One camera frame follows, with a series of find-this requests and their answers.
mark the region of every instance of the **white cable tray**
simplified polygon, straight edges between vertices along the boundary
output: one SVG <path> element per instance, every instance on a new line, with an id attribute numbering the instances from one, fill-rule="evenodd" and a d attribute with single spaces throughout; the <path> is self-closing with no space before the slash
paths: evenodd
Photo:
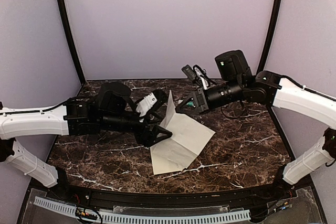
<path id="1" fill-rule="evenodd" d="M 36 196 L 34 205 L 56 212 L 58 214 L 77 218 L 75 216 L 76 206 L 68 203 L 61 203 L 51 199 Z M 96 215 L 95 212 L 87 210 L 88 213 Z M 243 210 L 237 212 L 228 212 L 216 215 L 186 216 L 186 217 L 152 217 L 152 216 L 133 216 L 120 215 L 111 212 L 100 211 L 103 223 L 120 224 L 222 224 L 235 223 L 244 220 L 250 220 L 250 211 Z"/>

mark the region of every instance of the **gray wall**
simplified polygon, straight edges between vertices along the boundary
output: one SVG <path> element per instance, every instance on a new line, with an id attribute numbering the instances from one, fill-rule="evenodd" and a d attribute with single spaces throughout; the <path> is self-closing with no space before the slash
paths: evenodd
<path id="1" fill-rule="evenodd" d="M 336 96 L 335 0 L 282 0 L 266 69 Z M 276 110 L 296 156 L 321 137 L 325 125 L 303 115 Z M 329 223 L 336 223 L 336 165 L 312 174 Z"/>
<path id="2" fill-rule="evenodd" d="M 253 71 L 273 0 L 66 0 L 87 79 L 184 78 L 199 64 L 241 49 Z"/>
<path id="3" fill-rule="evenodd" d="M 10 108 L 49 106 L 76 95 L 80 83 L 56 0 L 0 0 L 0 100 Z M 46 159 L 54 136 L 18 138 Z M 0 164 L 0 223 L 16 223 L 30 178 Z"/>

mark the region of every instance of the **black cable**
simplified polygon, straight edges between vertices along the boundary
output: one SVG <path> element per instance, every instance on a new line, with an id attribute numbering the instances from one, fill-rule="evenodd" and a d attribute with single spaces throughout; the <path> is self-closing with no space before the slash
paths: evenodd
<path id="1" fill-rule="evenodd" d="M 265 212 L 268 212 L 273 206 L 275 206 L 277 203 L 279 203 L 279 201 L 281 201 L 281 198 L 282 196 L 277 201 L 275 201 L 271 206 L 269 206 L 266 210 L 258 213 L 257 215 L 251 216 L 251 218 L 257 218 L 257 219 L 266 218 L 270 213 L 268 213 L 266 216 L 262 216 L 262 217 L 258 217 L 258 216 L 264 214 Z"/>
<path id="2" fill-rule="evenodd" d="M 48 111 L 51 111 L 51 110 L 54 110 L 62 105 L 65 105 L 67 102 L 70 102 L 70 101 L 73 101 L 73 100 L 79 100 L 79 99 L 90 99 L 92 97 L 72 97 L 72 98 L 69 98 L 68 100 L 64 101 L 64 102 L 61 102 L 59 103 L 58 105 L 55 105 L 53 107 L 50 107 L 50 108 L 47 108 L 47 109 L 44 109 L 44 110 L 25 110 L 25 111 L 11 111 L 11 112 L 3 112 L 3 113 L 0 113 L 0 115 L 3 115 L 3 114 L 6 114 L 6 115 L 14 115 L 14 114 L 28 114 L 28 113 L 39 113 L 39 112 L 48 112 Z"/>
<path id="3" fill-rule="evenodd" d="M 194 65 L 193 66 L 193 70 L 196 72 L 196 70 L 195 69 L 198 69 L 199 70 L 199 72 L 201 72 L 201 77 L 203 77 L 205 80 L 207 80 L 207 81 L 209 81 L 210 83 L 212 83 L 213 85 L 217 85 L 217 83 L 216 82 L 214 82 L 213 80 L 211 80 L 209 77 L 208 77 L 208 75 L 206 74 L 206 71 L 205 71 L 205 69 L 202 69 L 199 65 Z"/>
<path id="4" fill-rule="evenodd" d="M 55 194 L 52 190 L 49 190 L 49 192 L 51 192 L 53 195 L 55 195 L 58 199 L 60 199 L 60 200 L 62 200 L 62 201 L 65 201 L 65 202 L 67 202 L 67 203 L 71 203 L 71 204 L 75 204 L 76 206 L 79 206 L 79 207 L 83 208 L 84 210 L 85 210 L 85 209 L 90 209 L 91 211 L 95 212 L 95 213 L 98 215 L 98 217 L 99 217 L 99 219 L 100 219 L 100 224 L 103 224 L 103 218 L 102 218 L 102 216 L 100 215 L 100 213 L 99 213 L 97 210 L 95 210 L 95 209 L 93 209 L 93 208 L 91 208 L 91 207 L 84 206 L 84 205 L 79 204 L 79 203 L 69 202 L 69 199 L 71 199 L 73 196 L 71 196 L 69 199 L 62 199 L 62 198 L 59 197 L 57 194 Z"/>
<path id="5" fill-rule="evenodd" d="M 259 199 L 263 199 L 263 200 L 274 199 L 274 195 L 271 196 L 271 197 L 263 197 L 263 196 L 260 196 L 260 195 L 257 195 L 257 194 L 251 194 L 251 195 L 249 195 L 249 197 L 255 197 L 255 198 L 259 198 Z"/>
<path id="6" fill-rule="evenodd" d="M 93 224 L 93 223 L 95 223 L 95 221 L 96 221 L 96 220 L 92 220 L 92 221 L 89 221 L 89 220 L 83 220 L 83 217 L 82 217 L 81 215 L 78 215 L 77 217 L 79 218 L 79 220 L 77 219 L 77 221 L 80 222 L 80 223 L 82 223 L 82 224 Z"/>
<path id="7" fill-rule="evenodd" d="M 244 104 L 243 104 L 242 101 L 240 101 L 240 106 L 242 107 L 242 113 L 241 113 L 239 116 L 230 116 L 230 115 L 226 115 L 226 114 L 223 112 L 223 107 L 221 107 L 221 113 L 223 114 L 223 116 L 224 116 L 225 118 L 228 118 L 228 119 L 230 119 L 230 120 L 239 119 L 239 118 L 241 118 L 241 116 L 243 116 L 244 113 L 246 112 L 246 108 L 245 108 L 245 106 L 244 106 Z"/>
<path id="8" fill-rule="evenodd" d="M 336 159 L 334 159 L 334 161 L 333 161 L 330 165 L 328 165 L 328 164 L 326 163 L 325 166 L 326 166 L 326 167 L 330 167 L 330 166 L 332 166 L 335 162 L 336 162 Z"/>
<path id="9" fill-rule="evenodd" d="M 308 91 L 308 92 L 310 92 L 310 93 L 317 94 L 317 95 L 319 95 L 319 96 L 321 96 L 321 97 L 324 97 L 324 98 L 327 98 L 327 99 L 329 99 L 329 100 L 331 100 L 331 101 L 336 102 L 336 99 L 335 99 L 335 98 L 330 97 L 330 96 L 325 95 L 325 94 L 322 94 L 322 93 L 320 93 L 320 92 L 318 92 L 318 91 L 316 91 L 316 90 L 312 90 L 312 89 L 309 89 L 309 88 L 305 88 L 303 85 L 301 85 L 301 84 L 299 84 L 298 82 L 294 81 L 294 79 L 291 78 L 291 77 L 289 77 L 289 76 L 281 76 L 281 77 L 290 80 L 292 83 L 294 83 L 296 86 L 298 86 L 298 87 L 301 88 L 301 89 L 304 89 L 304 90 L 306 90 L 306 91 Z"/>
<path id="10" fill-rule="evenodd" d="M 281 204 L 281 206 L 278 206 L 278 207 L 276 207 L 276 208 L 274 208 L 270 213 L 268 213 L 267 215 L 265 215 L 265 216 L 260 216 L 260 217 L 254 217 L 254 218 L 256 218 L 256 219 L 261 219 L 261 218 L 266 218 L 266 217 L 268 217 L 268 216 L 270 216 L 270 215 L 272 215 L 272 214 L 275 214 L 276 212 L 279 212 L 279 211 L 283 211 L 283 210 L 286 210 L 286 209 L 288 209 L 289 207 L 291 207 L 291 205 L 287 205 L 288 204 L 288 202 L 285 202 L 285 203 L 283 203 L 283 204 Z"/>

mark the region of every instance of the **wire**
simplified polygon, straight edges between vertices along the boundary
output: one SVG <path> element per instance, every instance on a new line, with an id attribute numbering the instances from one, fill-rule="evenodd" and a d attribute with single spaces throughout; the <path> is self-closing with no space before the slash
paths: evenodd
<path id="1" fill-rule="evenodd" d="M 312 90 L 312 89 L 309 89 L 309 88 L 304 88 L 303 85 L 301 85 L 301 84 L 299 84 L 298 82 L 294 81 L 294 79 L 291 78 L 291 77 L 289 77 L 289 76 L 281 76 L 281 77 L 290 80 L 292 83 L 294 83 L 296 86 L 298 86 L 298 87 L 301 88 L 301 89 L 304 89 L 304 90 L 306 90 L 306 91 L 308 91 L 308 92 L 310 92 L 310 93 L 317 94 L 317 95 L 319 95 L 319 96 L 321 96 L 321 97 L 324 97 L 324 98 L 327 98 L 327 99 L 329 99 L 329 100 L 331 100 L 331 101 L 336 102 L 336 99 L 333 98 L 333 97 L 330 97 L 330 96 L 328 96 L 328 95 L 326 95 L 326 94 L 322 94 L 322 93 L 320 93 L 320 92 L 318 92 L 318 91 L 316 91 L 316 90 Z"/>
<path id="2" fill-rule="evenodd" d="M 50 193 L 52 193 L 53 195 L 55 195 L 58 199 L 60 199 L 60 200 L 62 200 L 62 201 L 66 201 L 66 202 L 68 202 L 68 203 L 72 203 L 72 202 L 69 202 L 69 199 L 71 199 L 73 196 L 77 195 L 77 194 L 74 194 L 73 196 L 71 196 L 71 197 L 68 198 L 68 199 L 62 199 L 62 198 L 59 197 L 57 194 L 55 194 L 52 190 L 48 190 L 48 191 L 49 191 Z M 103 218 L 102 218 L 102 216 L 100 215 L 100 213 L 99 213 L 97 210 L 95 210 L 94 208 L 91 208 L 91 207 L 84 206 L 84 205 L 82 205 L 82 204 L 80 204 L 80 203 L 76 204 L 76 206 L 77 206 L 77 207 L 81 207 L 81 208 L 83 208 L 84 210 L 85 210 L 85 209 L 89 209 L 89 210 L 95 212 L 95 213 L 98 215 L 99 219 L 100 219 L 100 224 L 103 224 Z"/>
<path id="3" fill-rule="evenodd" d="M 257 194 L 251 194 L 249 197 L 255 197 L 255 198 L 259 198 L 259 199 L 268 200 L 268 199 L 274 199 L 274 195 L 270 196 L 270 197 L 263 197 L 263 196 L 260 196 L 260 195 L 257 195 Z"/>
<path id="4" fill-rule="evenodd" d="M 51 110 L 54 110 L 62 105 L 65 105 L 67 102 L 71 102 L 71 101 L 74 101 L 74 100 L 79 100 L 79 99 L 90 99 L 92 97 L 72 97 L 72 98 L 69 98 L 68 100 L 64 101 L 64 102 L 61 102 L 59 103 L 58 105 L 55 105 L 53 107 L 50 107 L 50 108 L 47 108 L 47 109 L 44 109 L 44 110 L 25 110 L 25 111 L 11 111 L 11 112 L 3 112 L 3 113 L 0 113 L 0 115 L 3 115 L 3 114 L 6 114 L 6 115 L 14 115 L 14 114 L 28 114 L 28 113 L 39 113 L 39 112 L 48 112 L 48 111 L 51 111 Z"/>
<path id="5" fill-rule="evenodd" d="M 198 71 L 202 74 L 200 77 L 203 77 L 204 79 L 206 79 L 207 81 L 209 81 L 210 83 L 212 83 L 213 85 L 217 85 L 216 82 L 214 82 L 213 80 L 211 80 L 208 75 L 206 74 L 206 70 L 202 69 L 199 65 L 194 65 L 193 66 L 193 70 L 196 72 L 196 68 L 198 69 Z"/>
<path id="6" fill-rule="evenodd" d="M 244 103 L 242 101 L 240 101 L 240 106 L 242 108 L 242 112 L 239 116 L 230 116 L 230 115 L 226 115 L 224 112 L 223 112 L 223 106 L 221 107 L 221 113 L 223 114 L 223 116 L 225 118 L 228 118 L 230 120 L 233 120 L 233 119 L 239 119 L 242 115 L 244 115 L 244 113 L 246 112 L 246 108 L 244 106 Z"/>
<path id="7" fill-rule="evenodd" d="M 74 196 L 77 198 L 78 204 L 80 204 L 80 200 L 77 194 L 74 194 Z"/>
<path id="8" fill-rule="evenodd" d="M 89 220 L 83 220 L 83 217 L 81 216 L 81 214 L 78 214 L 77 217 L 79 218 L 79 220 L 77 219 L 77 221 L 78 221 L 79 223 L 82 223 L 82 224 L 92 224 L 92 223 L 95 223 L 95 221 L 97 220 L 97 219 L 96 219 L 96 220 L 92 220 L 92 221 L 89 221 Z"/>
<path id="9" fill-rule="evenodd" d="M 251 216 L 251 218 L 261 219 L 261 218 L 265 218 L 265 217 L 267 217 L 268 214 L 267 214 L 266 216 L 262 216 L 262 217 L 258 217 L 258 216 L 260 216 L 260 215 L 262 215 L 262 214 L 268 212 L 273 206 L 275 206 L 277 203 L 279 203 L 279 201 L 281 201 L 281 197 L 280 197 L 277 201 L 275 201 L 271 206 L 269 206 L 266 210 L 264 210 L 264 211 L 258 213 L 257 215 L 253 215 L 253 216 Z"/>
<path id="10" fill-rule="evenodd" d="M 334 163 L 336 162 L 336 159 L 334 159 L 334 161 L 333 162 L 331 162 L 331 164 L 330 165 L 328 165 L 327 163 L 325 164 L 325 166 L 326 167 L 330 167 L 330 166 L 332 166 Z"/>
<path id="11" fill-rule="evenodd" d="M 272 207 L 274 207 L 276 204 L 278 204 L 278 203 L 281 201 L 281 198 L 282 198 L 282 196 L 281 196 L 275 203 L 273 203 L 273 204 L 272 204 L 270 207 L 268 207 L 266 210 L 260 212 L 260 213 L 257 214 L 257 215 L 251 216 L 251 218 L 264 219 L 264 218 L 266 218 L 266 217 L 268 217 L 268 216 L 270 216 L 270 215 L 275 214 L 276 212 L 278 212 L 278 208 L 280 208 L 280 207 L 282 207 L 282 206 L 286 206 L 286 205 L 288 205 L 288 203 L 291 202 L 291 200 L 293 199 L 293 193 L 292 193 L 292 191 L 291 191 L 291 190 L 288 190 L 287 193 L 288 193 L 289 196 L 290 196 L 289 201 L 284 202 L 283 204 L 281 204 L 281 206 L 275 208 L 272 212 L 269 212 L 268 214 L 266 214 L 266 215 L 264 215 L 264 216 L 260 216 L 260 215 L 262 215 L 263 213 L 269 211 L 269 210 L 270 210 Z"/>

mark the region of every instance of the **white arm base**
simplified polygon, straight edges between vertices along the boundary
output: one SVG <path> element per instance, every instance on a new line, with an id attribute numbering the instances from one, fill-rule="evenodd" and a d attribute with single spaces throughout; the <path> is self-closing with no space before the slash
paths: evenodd
<path id="1" fill-rule="evenodd" d="M 3 108 L 0 113 L 13 111 L 39 110 L 36 109 L 9 109 Z M 0 115 L 0 138 L 10 139 L 17 136 L 29 135 L 69 135 L 68 122 L 63 119 L 67 115 L 65 106 L 60 106 L 45 113 L 25 113 L 25 114 L 3 114 Z"/>
<path id="2" fill-rule="evenodd" d="M 14 141 L 13 151 L 15 154 L 9 156 L 6 163 L 21 170 L 25 175 L 33 177 L 45 187 L 50 188 L 57 184 L 58 173 L 54 166 L 39 160 L 18 141 Z"/>
<path id="3" fill-rule="evenodd" d="M 283 173 L 284 181 L 294 185 L 301 178 L 310 174 L 321 165 L 333 161 L 334 158 L 332 158 L 327 151 L 322 149 L 323 145 L 324 137 L 321 137 L 312 148 L 310 148 L 296 160 L 288 163 Z"/>
<path id="4" fill-rule="evenodd" d="M 281 78 L 273 106 L 288 109 L 316 119 L 336 130 L 336 102 L 299 88 Z"/>

